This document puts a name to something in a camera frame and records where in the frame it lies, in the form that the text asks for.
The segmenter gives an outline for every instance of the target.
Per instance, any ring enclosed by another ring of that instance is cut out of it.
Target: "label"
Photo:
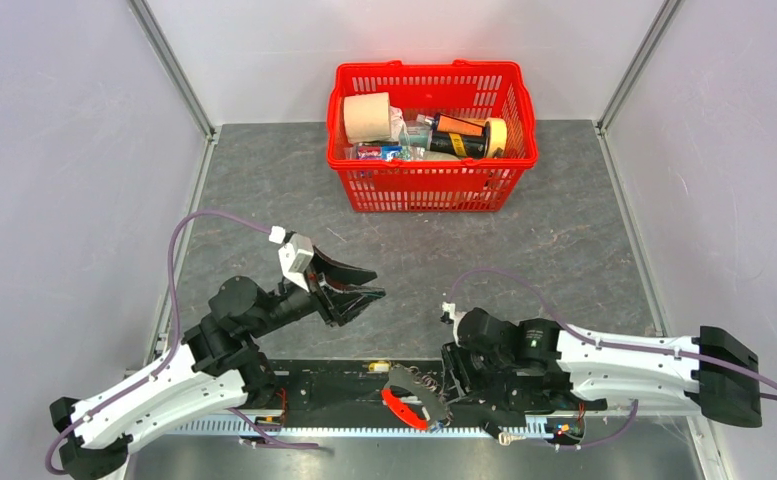
[[[453,150],[455,150],[457,157],[459,158],[467,157],[467,151],[465,150],[465,142],[462,141],[461,135],[457,133],[451,133],[450,141],[453,142]]]
[[[458,133],[461,135],[471,135],[474,137],[482,136],[482,126],[468,122],[459,118],[453,118],[447,115],[439,114],[438,130],[444,133]]]
[[[403,147],[399,145],[359,145],[356,147],[356,158],[359,160],[393,160],[402,158]]]

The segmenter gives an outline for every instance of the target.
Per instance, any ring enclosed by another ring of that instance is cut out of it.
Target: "toilet paper roll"
[[[344,128],[350,143],[391,139],[391,103],[388,93],[344,98]]]

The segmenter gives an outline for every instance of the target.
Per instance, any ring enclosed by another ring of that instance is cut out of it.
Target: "gray floor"
[[[653,334],[641,280],[589,121],[538,122],[541,157],[503,209],[487,213],[360,214],[326,163],[322,124],[226,125],[201,207],[219,208],[310,236],[329,256],[375,270],[388,296],[355,322],[330,329],[309,317],[259,340],[271,358],[437,358],[450,339],[438,321],[443,295],[462,272],[496,266],[538,284],[570,322]],[[186,326],[208,298],[242,274],[273,288],[274,245],[224,220],[194,226],[179,285]],[[457,297],[506,320],[539,315],[509,280],[469,279]]]
[[[588,439],[621,420],[588,424]],[[166,436],[129,468],[132,480],[698,480],[682,419],[639,419],[614,443],[581,452],[490,439],[320,439],[324,451],[252,450],[234,438]]]
[[[652,335],[653,321],[599,144],[588,121],[539,122],[541,157],[496,214],[357,214],[326,164],[321,124],[227,125],[201,200],[306,234],[330,256],[379,273],[388,296],[349,325],[307,318],[259,339],[272,358],[435,358],[450,329],[440,303],[462,272],[518,271],[564,316],[587,328]],[[179,285],[187,326],[220,283],[248,275],[273,288],[279,265],[264,236],[202,219]],[[502,319],[539,314],[508,280],[479,276],[457,298]],[[599,419],[590,438],[620,425]],[[621,439],[577,454],[490,440],[325,439],[327,452],[249,450],[234,439],[163,437],[133,457],[129,478],[701,478],[684,420],[639,419]]]

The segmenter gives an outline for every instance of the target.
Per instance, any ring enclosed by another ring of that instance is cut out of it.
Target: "white bracket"
[[[455,303],[441,303],[441,311],[447,314],[447,317],[453,321],[453,340],[459,345],[459,322],[462,321],[466,312],[456,310]]]
[[[287,232],[282,227],[273,227],[270,230],[270,241],[282,244]],[[279,264],[282,266],[282,276],[291,283],[308,291],[305,271],[311,259],[314,258],[314,246],[311,239],[295,233],[290,240],[279,249]]]

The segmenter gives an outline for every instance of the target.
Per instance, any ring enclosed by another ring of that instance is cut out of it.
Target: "orange label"
[[[456,151],[456,156],[459,158],[467,157],[467,151],[465,151],[465,142],[462,140],[462,136],[456,133],[449,133],[450,141],[453,142],[453,150]]]
[[[438,120],[438,131],[444,133],[460,133],[462,135],[482,136],[482,126],[466,120],[441,115]]]

